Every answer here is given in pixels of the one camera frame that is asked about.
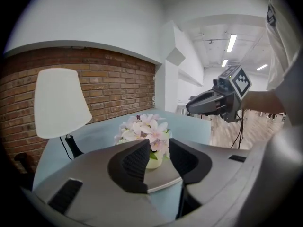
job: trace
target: wooden floor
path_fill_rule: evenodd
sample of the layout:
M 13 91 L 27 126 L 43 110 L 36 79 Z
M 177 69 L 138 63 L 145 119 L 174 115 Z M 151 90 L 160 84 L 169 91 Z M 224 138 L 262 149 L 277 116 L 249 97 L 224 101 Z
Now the wooden floor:
M 241 142 L 240 149 L 250 149 L 258 140 L 268 140 L 273 134 L 278 132 L 282 126 L 282 116 L 277 115 L 275 120 L 268 119 L 267 113 L 247 110 L 244 113 L 244 138 Z M 220 116 L 204 116 L 202 119 L 212 121 L 212 131 L 210 145 L 220 147 L 231 147 L 237 138 L 240 130 L 240 122 L 227 123 Z M 233 148 L 238 148 L 239 139 Z

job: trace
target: white shirt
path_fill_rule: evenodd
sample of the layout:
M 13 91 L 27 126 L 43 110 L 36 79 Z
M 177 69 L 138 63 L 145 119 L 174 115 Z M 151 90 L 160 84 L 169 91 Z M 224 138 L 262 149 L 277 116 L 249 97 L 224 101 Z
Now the white shirt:
M 292 66 L 303 36 L 294 15 L 283 0 L 269 0 L 266 28 L 273 49 L 267 90 L 272 90 L 279 86 L 285 72 Z M 284 126 L 289 125 L 286 117 Z

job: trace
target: green leaf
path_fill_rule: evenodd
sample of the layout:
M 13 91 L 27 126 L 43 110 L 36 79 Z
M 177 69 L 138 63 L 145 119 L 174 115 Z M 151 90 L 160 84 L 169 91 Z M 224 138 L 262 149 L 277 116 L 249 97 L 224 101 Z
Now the green leaf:
M 155 153 L 153 153 L 153 152 L 150 153 L 150 158 L 154 159 L 154 160 L 158 160 L 158 158 L 156 157 Z

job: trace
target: human arm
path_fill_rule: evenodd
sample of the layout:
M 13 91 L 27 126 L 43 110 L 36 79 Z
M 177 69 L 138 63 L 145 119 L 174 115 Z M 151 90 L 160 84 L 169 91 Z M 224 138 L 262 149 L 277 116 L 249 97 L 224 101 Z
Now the human arm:
M 241 109 L 251 109 L 272 114 L 285 112 L 274 90 L 265 92 L 249 91 L 241 102 Z

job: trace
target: brick wall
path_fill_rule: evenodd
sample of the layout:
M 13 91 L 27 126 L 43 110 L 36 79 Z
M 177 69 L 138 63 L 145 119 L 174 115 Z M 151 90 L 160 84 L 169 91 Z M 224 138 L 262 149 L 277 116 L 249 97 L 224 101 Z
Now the brick wall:
M 155 65 L 128 55 L 93 48 L 46 48 L 8 57 L 0 79 L 0 136 L 9 157 L 30 155 L 35 170 L 47 140 L 37 137 L 34 91 L 38 72 L 69 68 L 98 122 L 154 107 Z

